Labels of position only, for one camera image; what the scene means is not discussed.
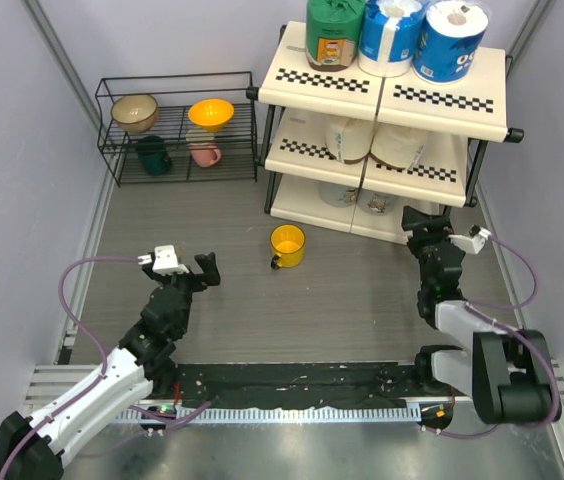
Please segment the beige bowl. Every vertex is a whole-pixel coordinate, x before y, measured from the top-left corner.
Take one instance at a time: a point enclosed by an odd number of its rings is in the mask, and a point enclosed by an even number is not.
[[[111,116],[126,132],[144,133],[158,121],[158,102],[151,95],[127,95],[113,104]]]

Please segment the green package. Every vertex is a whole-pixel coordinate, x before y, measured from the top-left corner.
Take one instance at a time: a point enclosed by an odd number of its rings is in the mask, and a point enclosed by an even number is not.
[[[309,0],[306,53],[318,70],[343,70],[358,51],[366,0]]]

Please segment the yellow mug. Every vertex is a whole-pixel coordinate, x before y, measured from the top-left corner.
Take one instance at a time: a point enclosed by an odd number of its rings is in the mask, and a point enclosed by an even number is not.
[[[295,267],[304,257],[306,237],[300,227],[295,225],[280,225],[271,234],[271,268]]]

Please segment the black checkered stripe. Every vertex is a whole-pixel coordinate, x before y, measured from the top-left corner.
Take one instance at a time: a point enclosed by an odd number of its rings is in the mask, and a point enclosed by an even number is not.
[[[295,140],[288,140],[286,138],[282,139],[280,150],[297,153],[298,155],[308,155],[309,157],[331,159],[329,149],[326,147],[318,147],[317,145],[309,145],[308,143],[299,143]]]
[[[389,167],[388,165],[381,165],[379,163],[375,164],[375,168],[383,168],[390,172],[406,173],[407,175],[414,175],[418,177],[428,177],[431,180],[440,180],[441,182],[446,182],[447,180],[451,183],[456,183],[458,181],[458,171],[457,170],[447,170],[446,168],[436,168],[436,167],[426,167],[424,165],[416,165],[408,170],[400,170],[398,168]]]
[[[407,100],[418,100],[421,103],[430,102],[433,105],[444,105],[445,107],[459,108],[460,110],[471,109],[474,112],[484,110],[493,113],[493,100],[481,100],[477,97],[466,97],[464,95],[451,95],[450,93],[429,92],[427,90],[416,90],[413,87],[395,85],[393,96]]]
[[[313,87],[334,88],[336,90],[347,90],[349,92],[368,93],[367,88],[371,82],[369,80],[355,80],[353,78],[333,77],[331,75],[321,75],[319,73],[298,72],[297,70],[287,70],[278,68],[276,80],[289,83],[299,83],[300,85],[311,85]]]

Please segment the pink mug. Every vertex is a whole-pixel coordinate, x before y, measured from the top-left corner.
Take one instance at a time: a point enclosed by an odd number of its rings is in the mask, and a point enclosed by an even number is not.
[[[222,158],[222,152],[213,140],[215,135],[202,128],[192,128],[186,134],[191,156],[202,168],[212,167]]]

